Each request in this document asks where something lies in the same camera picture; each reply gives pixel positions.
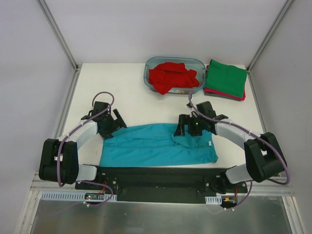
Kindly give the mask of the teal t shirt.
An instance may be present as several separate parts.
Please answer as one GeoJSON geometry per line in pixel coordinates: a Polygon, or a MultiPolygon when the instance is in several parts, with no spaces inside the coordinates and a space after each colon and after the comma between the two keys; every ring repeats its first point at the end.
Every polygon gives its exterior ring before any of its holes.
{"type": "Polygon", "coordinates": [[[212,134],[174,136],[173,123],[122,128],[103,142],[100,167],[159,167],[216,163],[212,134]]]}

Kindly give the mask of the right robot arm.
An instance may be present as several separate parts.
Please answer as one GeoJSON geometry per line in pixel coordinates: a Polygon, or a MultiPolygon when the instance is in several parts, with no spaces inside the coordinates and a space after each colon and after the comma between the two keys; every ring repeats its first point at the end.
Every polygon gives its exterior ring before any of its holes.
{"type": "Polygon", "coordinates": [[[288,172],[286,160],[274,134],[256,134],[247,130],[227,116],[217,115],[208,101],[198,105],[189,102],[187,106],[192,108],[193,112],[189,115],[179,115],[175,136],[190,134],[198,137],[203,131],[207,131],[231,141],[244,150],[245,163],[227,169],[224,177],[219,180],[222,191],[231,192],[239,182],[272,181],[276,174],[288,172]]]}

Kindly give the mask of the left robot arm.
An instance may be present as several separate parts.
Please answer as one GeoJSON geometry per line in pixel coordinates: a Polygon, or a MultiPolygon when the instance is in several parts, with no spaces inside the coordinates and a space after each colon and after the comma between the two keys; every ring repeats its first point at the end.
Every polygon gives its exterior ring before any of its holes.
{"type": "Polygon", "coordinates": [[[111,109],[107,102],[96,101],[92,110],[83,116],[79,124],[63,136],[45,140],[39,165],[41,180],[64,184],[86,181],[93,190],[103,184],[97,167],[79,163],[79,149],[93,136],[103,140],[113,137],[113,133],[127,125],[118,109],[111,109]]]}

